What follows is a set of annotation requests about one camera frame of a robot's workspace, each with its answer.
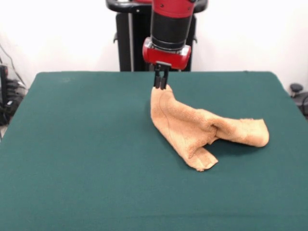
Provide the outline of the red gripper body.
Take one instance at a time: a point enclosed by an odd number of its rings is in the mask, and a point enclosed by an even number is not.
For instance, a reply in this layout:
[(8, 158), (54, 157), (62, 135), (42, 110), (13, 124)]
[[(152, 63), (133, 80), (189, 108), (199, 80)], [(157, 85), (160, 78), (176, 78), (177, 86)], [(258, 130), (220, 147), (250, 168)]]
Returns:
[(143, 47), (142, 55), (146, 63), (149, 64), (168, 64), (172, 69), (184, 70), (189, 62), (191, 55), (191, 46), (185, 45), (179, 51), (166, 51), (157, 48), (151, 38), (146, 38)]

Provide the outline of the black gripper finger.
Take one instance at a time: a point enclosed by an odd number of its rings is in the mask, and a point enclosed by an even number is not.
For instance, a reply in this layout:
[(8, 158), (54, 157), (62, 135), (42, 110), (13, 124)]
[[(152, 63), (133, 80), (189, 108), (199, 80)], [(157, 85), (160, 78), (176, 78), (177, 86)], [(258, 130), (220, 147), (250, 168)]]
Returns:
[(167, 86), (167, 80), (168, 80), (168, 75), (169, 75), (169, 67), (164, 67), (162, 69), (163, 71), (163, 76), (160, 77), (160, 89), (161, 90), (164, 90), (166, 89), (166, 86)]
[(159, 89), (161, 85), (160, 70), (161, 70), (161, 65), (155, 65), (154, 67), (154, 87), (156, 89)]

